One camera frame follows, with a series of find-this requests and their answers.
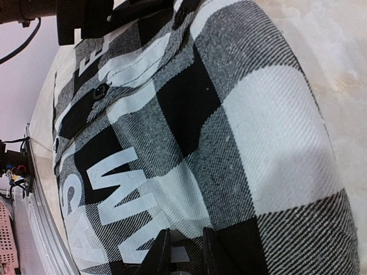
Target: beige tabletop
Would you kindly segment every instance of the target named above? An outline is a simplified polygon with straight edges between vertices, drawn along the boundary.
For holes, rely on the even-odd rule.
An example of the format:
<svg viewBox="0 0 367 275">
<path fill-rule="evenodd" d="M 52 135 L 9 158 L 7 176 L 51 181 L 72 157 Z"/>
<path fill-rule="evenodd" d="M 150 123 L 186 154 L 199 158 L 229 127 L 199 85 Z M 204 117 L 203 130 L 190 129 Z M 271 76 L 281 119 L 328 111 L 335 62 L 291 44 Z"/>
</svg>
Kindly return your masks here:
<svg viewBox="0 0 367 275">
<path fill-rule="evenodd" d="M 256 0 L 282 31 L 307 74 L 329 130 L 358 228 L 362 274 L 367 274 L 367 2 Z M 36 166 L 64 240 L 52 173 L 52 100 L 62 47 L 47 76 L 31 123 Z"/>
</svg>

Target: flannel fabric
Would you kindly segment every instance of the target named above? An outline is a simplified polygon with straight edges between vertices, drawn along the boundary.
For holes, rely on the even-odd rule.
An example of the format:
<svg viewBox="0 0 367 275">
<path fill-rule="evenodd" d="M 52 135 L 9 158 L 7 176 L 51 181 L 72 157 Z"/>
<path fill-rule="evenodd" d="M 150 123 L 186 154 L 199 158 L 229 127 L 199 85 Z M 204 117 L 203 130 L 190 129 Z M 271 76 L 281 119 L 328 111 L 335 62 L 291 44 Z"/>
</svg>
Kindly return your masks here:
<svg viewBox="0 0 367 275">
<path fill-rule="evenodd" d="M 133 274 L 169 227 L 173 274 L 201 275 L 212 227 L 246 274 L 358 274 L 348 198 L 286 40 L 252 1 L 185 3 L 81 41 L 54 76 L 80 273 Z"/>
</svg>

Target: pink basket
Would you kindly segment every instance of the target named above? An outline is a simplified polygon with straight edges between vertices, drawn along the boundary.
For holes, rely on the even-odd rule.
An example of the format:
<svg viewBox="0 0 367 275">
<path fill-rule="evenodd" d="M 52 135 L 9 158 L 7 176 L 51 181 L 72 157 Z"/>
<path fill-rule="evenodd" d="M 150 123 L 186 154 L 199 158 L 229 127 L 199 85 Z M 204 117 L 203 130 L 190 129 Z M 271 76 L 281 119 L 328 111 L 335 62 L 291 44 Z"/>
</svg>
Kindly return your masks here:
<svg viewBox="0 0 367 275">
<path fill-rule="evenodd" d="M 15 275 L 14 269 L 19 268 L 9 213 L 2 202 L 0 202 L 0 263 L 5 266 L 5 274 Z"/>
</svg>

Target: plaid shirt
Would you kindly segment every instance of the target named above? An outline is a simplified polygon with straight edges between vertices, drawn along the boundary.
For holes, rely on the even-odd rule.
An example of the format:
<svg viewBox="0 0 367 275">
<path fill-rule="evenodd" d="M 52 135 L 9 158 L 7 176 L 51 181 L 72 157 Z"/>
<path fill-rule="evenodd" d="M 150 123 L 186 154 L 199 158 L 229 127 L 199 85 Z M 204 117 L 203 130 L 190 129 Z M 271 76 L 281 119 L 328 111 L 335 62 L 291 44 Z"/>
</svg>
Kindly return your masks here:
<svg viewBox="0 0 367 275">
<path fill-rule="evenodd" d="M 348 198 L 292 50 L 252 1 L 182 15 L 188 3 L 81 41 L 58 66 L 54 172 L 80 273 L 133 274 L 169 227 L 173 274 L 204 274 L 212 227 L 250 274 L 358 274 Z"/>
</svg>

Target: black button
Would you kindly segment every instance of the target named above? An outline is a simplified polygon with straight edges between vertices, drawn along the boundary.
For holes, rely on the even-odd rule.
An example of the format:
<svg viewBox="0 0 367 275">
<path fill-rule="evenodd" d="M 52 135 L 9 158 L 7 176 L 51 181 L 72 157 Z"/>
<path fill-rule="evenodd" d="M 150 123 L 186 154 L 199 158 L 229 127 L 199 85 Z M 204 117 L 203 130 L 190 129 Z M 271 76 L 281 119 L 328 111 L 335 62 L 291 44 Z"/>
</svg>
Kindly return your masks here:
<svg viewBox="0 0 367 275">
<path fill-rule="evenodd" d="M 96 101 L 103 99 L 106 96 L 109 88 L 110 86 L 108 86 L 106 83 L 99 85 L 97 89 L 93 91 L 93 99 Z"/>
</svg>

